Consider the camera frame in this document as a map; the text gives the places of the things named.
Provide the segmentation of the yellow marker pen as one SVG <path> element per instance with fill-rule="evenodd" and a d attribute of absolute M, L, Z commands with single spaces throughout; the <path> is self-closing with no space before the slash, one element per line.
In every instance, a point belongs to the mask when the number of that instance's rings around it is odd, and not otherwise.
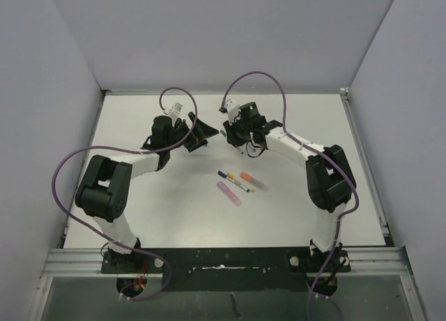
<path fill-rule="evenodd" d="M 249 188 L 247 185 L 243 184 L 241 181 L 236 179 L 236 177 L 232 173 L 227 173 L 227 178 L 237 187 L 243 189 L 246 192 L 254 192 L 254 189 Z"/>

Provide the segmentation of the orange cap highlighter pen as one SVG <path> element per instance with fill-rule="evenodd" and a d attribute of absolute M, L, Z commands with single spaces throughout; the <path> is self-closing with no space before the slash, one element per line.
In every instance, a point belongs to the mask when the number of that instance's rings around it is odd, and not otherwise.
<path fill-rule="evenodd" d="M 264 183 L 262 183 L 261 181 L 257 180 L 256 178 L 252 177 L 250 174 L 242 171 L 240 173 L 240 177 L 250 183 L 251 185 L 255 186 L 256 188 L 260 189 L 261 191 L 268 191 L 269 187 L 267 185 L 265 185 Z"/>

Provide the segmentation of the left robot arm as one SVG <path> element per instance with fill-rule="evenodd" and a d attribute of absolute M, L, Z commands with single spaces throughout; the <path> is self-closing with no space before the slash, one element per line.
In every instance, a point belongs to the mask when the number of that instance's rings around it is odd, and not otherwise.
<path fill-rule="evenodd" d="M 117 265 L 127 273 L 141 267 L 139 238 L 125 218 L 131 179 L 162 170 L 170 160 L 170 152 L 184 147 L 192 152 L 208 144 L 219 131 L 187 114 L 193 126 L 174 113 L 154 118 L 151 135 L 142 144 L 149 154 L 129 154 L 118 157 L 94 155 L 90 159 L 75 196 L 75 205 L 93 218 L 102 233 L 111 238 L 108 249 L 117 255 Z"/>

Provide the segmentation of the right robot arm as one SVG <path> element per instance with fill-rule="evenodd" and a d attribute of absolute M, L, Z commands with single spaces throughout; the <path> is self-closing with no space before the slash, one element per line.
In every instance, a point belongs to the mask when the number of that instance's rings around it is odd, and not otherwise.
<path fill-rule="evenodd" d="M 226 139 L 234 147 L 248 143 L 277 152 L 305 170 L 310 199 L 317 208 L 316 227 L 310 240 L 310 262 L 324 272 L 335 263 L 331 248 L 336 238 L 339 215 L 346 209 L 356 182 L 344 150 L 307 141 L 284 129 L 277 120 L 267 121 L 255 102 L 240 105 L 226 101 L 220 108 L 227 115 L 223 126 Z"/>

